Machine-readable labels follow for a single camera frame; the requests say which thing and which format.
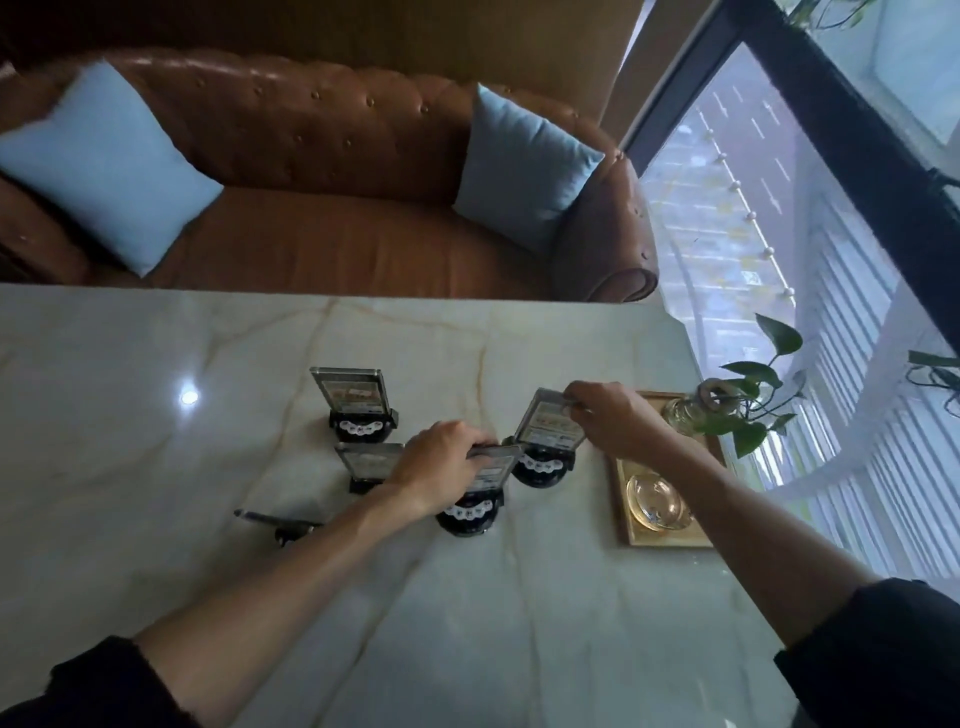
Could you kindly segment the hanging green vine plant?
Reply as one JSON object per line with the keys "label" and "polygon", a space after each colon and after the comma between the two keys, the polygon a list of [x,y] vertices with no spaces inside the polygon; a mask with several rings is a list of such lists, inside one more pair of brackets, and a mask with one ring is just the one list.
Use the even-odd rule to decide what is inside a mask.
{"label": "hanging green vine plant", "polygon": [[906,382],[945,394],[944,412],[960,419],[960,357],[944,356],[916,349],[908,351]]}

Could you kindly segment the person's right hand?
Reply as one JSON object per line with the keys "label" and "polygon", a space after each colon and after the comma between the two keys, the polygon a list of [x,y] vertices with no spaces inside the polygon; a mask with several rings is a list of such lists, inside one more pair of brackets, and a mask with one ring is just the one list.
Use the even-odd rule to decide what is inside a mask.
{"label": "person's right hand", "polygon": [[674,431],[637,391],[619,382],[601,384],[601,413],[593,420],[574,420],[586,439],[614,458],[653,466],[676,444]]}

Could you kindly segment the clear glass vase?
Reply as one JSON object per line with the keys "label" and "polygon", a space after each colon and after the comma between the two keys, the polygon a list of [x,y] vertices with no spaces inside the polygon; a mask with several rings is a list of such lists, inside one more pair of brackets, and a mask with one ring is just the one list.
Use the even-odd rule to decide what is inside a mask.
{"label": "clear glass vase", "polygon": [[721,435],[742,424],[743,393],[737,385],[719,378],[702,381],[691,393],[669,400],[662,417],[686,436]]}

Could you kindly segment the black right sleeve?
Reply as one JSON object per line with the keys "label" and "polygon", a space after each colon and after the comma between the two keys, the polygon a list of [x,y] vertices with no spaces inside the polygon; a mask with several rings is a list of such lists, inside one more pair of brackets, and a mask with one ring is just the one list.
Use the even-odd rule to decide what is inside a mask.
{"label": "black right sleeve", "polygon": [[960,603],[924,582],[859,588],[774,663],[818,728],[960,728]]}

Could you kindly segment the small light blue cushion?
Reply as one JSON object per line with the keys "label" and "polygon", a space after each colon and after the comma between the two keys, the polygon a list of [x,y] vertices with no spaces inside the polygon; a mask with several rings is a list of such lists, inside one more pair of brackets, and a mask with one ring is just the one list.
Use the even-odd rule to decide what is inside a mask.
{"label": "small light blue cushion", "polygon": [[454,213],[527,252],[551,254],[606,153],[478,85]]}

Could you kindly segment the green pothos plant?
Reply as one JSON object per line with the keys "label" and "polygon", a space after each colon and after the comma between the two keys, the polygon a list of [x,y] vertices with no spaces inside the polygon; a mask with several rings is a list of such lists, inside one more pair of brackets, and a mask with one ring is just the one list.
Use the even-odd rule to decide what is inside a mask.
{"label": "green pothos plant", "polygon": [[807,395],[806,370],[796,370],[786,382],[775,369],[781,359],[801,351],[803,336],[790,324],[761,313],[754,319],[773,347],[770,359],[722,365],[728,377],[703,380],[696,394],[703,409],[696,431],[730,436],[737,458],[755,452],[771,433],[785,434],[786,426],[796,417],[791,405]]}

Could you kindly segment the brown leather tufted sofa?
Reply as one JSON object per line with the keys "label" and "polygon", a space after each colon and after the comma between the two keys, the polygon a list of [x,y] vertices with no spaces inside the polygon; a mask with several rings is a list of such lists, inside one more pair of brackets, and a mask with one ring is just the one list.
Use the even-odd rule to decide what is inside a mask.
{"label": "brown leather tufted sofa", "polygon": [[492,86],[606,155],[539,256],[452,208],[475,82],[276,55],[112,49],[0,79],[0,133],[46,116],[99,59],[222,193],[139,277],[64,207],[0,172],[0,283],[587,303],[640,301],[658,287],[633,164],[564,103]]}

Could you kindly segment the clear glass ashtray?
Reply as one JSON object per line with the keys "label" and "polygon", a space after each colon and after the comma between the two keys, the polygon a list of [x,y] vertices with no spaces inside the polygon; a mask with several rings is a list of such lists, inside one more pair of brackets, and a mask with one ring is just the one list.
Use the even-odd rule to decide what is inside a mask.
{"label": "clear glass ashtray", "polygon": [[627,513],[654,532],[681,531],[693,524],[690,507],[679,492],[657,474],[633,474],[625,486]]}

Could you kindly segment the green leafy plant sprig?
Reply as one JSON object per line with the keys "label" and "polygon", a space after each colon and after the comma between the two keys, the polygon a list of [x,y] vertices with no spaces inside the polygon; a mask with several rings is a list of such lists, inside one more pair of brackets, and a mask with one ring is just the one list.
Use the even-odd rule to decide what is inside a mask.
{"label": "green leafy plant sprig", "polygon": [[789,25],[809,33],[857,26],[880,0],[775,0]]}

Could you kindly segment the person's left hand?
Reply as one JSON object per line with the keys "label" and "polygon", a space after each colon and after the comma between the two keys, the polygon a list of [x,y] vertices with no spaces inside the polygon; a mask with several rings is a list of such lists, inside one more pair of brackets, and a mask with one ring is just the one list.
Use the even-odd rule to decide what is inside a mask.
{"label": "person's left hand", "polygon": [[420,431],[404,446],[384,482],[390,500],[409,521],[434,516],[453,505],[473,480],[446,480],[443,475],[443,422]]}

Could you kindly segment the wooden tray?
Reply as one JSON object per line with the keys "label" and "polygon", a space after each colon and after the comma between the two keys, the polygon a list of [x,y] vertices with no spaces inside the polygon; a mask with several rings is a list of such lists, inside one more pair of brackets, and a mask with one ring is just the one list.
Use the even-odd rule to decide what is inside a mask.
{"label": "wooden tray", "polygon": [[711,550],[714,548],[694,515],[693,523],[689,528],[664,533],[650,531],[633,521],[628,515],[625,495],[627,480],[632,475],[658,475],[663,478],[653,468],[639,465],[630,460],[606,456],[606,469],[609,477],[611,506],[621,543],[641,549]]}

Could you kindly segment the large light blue cushion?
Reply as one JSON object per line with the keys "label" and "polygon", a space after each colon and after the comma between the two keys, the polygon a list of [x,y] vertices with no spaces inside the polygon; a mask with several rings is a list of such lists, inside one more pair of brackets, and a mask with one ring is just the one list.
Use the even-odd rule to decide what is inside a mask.
{"label": "large light blue cushion", "polygon": [[54,203],[139,278],[224,190],[103,59],[82,68],[43,119],[0,134],[0,172]]}

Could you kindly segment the black window frame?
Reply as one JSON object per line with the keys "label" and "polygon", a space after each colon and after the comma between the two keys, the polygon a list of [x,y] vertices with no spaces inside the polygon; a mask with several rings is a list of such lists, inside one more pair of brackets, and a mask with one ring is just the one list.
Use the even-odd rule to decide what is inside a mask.
{"label": "black window frame", "polygon": [[705,20],[623,137],[643,172],[745,45],[945,341],[960,354],[960,178],[926,167],[775,0],[710,0]]}

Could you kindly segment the person's left forearm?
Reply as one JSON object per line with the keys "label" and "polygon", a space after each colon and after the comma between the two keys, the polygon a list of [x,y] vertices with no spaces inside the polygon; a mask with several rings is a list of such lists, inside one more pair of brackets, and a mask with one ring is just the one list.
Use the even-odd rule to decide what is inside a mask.
{"label": "person's left forearm", "polygon": [[133,641],[180,709],[201,728],[228,728],[354,569],[384,540],[461,495],[438,479],[389,481]]}

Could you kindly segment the person's right forearm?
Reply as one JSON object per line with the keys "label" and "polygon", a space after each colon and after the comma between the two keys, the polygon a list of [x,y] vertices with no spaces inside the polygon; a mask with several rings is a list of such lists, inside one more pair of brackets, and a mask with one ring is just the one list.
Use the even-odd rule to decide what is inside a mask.
{"label": "person's right forearm", "polygon": [[880,577],[806,522],[744,485],[701,443],[669,427],[640,436],[629,458],[679,493],[786,648]]}

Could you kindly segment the black left sleeve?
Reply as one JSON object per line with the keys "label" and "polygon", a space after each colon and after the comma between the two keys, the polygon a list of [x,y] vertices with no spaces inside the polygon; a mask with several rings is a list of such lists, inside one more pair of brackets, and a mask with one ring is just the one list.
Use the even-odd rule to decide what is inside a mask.
{"label": "black left sleeve", "polygon": [[52,668],[42,695],[0,711],[0,728],[201,728],[138,646],[110,636]]}

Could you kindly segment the black sleeve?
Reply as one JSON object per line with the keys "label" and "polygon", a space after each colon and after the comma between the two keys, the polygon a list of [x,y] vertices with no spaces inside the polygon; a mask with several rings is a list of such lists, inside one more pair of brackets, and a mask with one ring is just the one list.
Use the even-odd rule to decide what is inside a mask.
{"label": "black sleeve", "polygon": [[52,668],[42,695],[0,711],[0,728],[201,728],[138,646],[110,636]]}
{"label": "black sleeve", "polygon": [[960,728],[960,603],[924,582],[859,588],[774,663],[818,728]]}

